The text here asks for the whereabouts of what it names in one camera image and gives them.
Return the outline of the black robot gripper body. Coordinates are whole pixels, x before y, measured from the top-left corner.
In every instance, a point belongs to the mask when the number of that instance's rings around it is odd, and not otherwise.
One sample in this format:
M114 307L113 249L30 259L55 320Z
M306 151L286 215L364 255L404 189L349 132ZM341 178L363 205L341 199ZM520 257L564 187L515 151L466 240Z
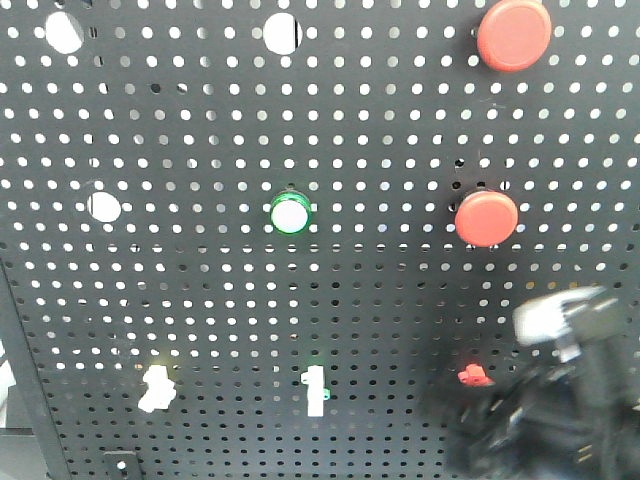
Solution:
M505 386L469 387L440 374L424 397L447 426L445 458L469 479L636 479L639 379L627 363L631 333L612 294L564 307L581 354L536 360Z

